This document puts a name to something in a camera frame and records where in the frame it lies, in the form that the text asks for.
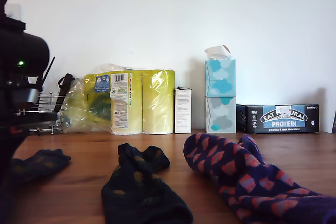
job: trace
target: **stacked tissue boxes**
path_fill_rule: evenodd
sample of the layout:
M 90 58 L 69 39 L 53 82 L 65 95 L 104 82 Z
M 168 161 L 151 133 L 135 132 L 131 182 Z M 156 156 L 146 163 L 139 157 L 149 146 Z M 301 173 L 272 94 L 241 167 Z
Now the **stacked tissue boxes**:
M 206 132 L 236 132 L 236 60 L 205 61 Z

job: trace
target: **toilet paper roll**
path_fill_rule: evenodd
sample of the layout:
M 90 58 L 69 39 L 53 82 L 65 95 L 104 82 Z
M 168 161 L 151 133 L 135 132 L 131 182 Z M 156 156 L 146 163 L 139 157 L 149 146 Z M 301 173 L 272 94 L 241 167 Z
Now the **toilet paper roll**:
M 117 135 L 142 133 L 142 71 L 111 74 L 112 132 Z
M 97 129 L 117 135 L 142 133 L 142 71 L 88 74 L 84 81 L 87 109 Z
M 142 74 L 143 132 L 173 133 L 175 72 L 147 70 Z

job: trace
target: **tissue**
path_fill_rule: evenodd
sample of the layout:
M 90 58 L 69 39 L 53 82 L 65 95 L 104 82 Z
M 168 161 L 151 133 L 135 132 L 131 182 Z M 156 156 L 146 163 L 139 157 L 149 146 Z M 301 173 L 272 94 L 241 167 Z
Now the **tissue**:
M 231 59 L 230 50 L 224 45 L 218 47 L 210 47 L 206 49 L 205 52 L 208 54 L 208 58 L 210 60 Z

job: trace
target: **dish rack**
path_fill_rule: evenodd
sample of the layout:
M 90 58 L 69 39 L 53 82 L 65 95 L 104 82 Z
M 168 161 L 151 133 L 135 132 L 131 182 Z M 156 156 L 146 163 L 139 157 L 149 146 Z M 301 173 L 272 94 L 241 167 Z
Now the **dish rack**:
M 36 106 L 33 108 L 30 108 L 29 110 L 23 109 L 21 113 L 24 115 L 26 113 L 50 113 L 54 111 L 55 105 L 64 105 L 64 103 L 60 104 L 57 103 L 57 99 L 59 95 L 52 95 L 52 92 L 49 92 L 49 95 L 44 95 L 43 93 L 40 94 L 38 97 L 38 101 L 36 103 Z M 53 135 L 55 132 L 62 132 L 62 126 L 64 121 L 64 115 L 63 115 L 63 107 L 59 110 L 57 113 L 57 120 L 55 125 L 46 126 L 46 127 L 39 127 L 36 129 L 29 129 L 30 132 L 36 132 L 38 135 L 40 135 L 41 132 L 51 132 Z

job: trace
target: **navy sock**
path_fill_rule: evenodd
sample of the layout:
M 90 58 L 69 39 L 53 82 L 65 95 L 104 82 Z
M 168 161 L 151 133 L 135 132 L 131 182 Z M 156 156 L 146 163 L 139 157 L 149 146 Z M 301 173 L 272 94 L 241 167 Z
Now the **navy sock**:
M 250 136 L 235 144 L 195 134 L 183 153 L 192 170 L 218 176 L 221 198 L 244 224 L 336 223 L 336 198 L 302 188 L 278 167 L 266 165 Z

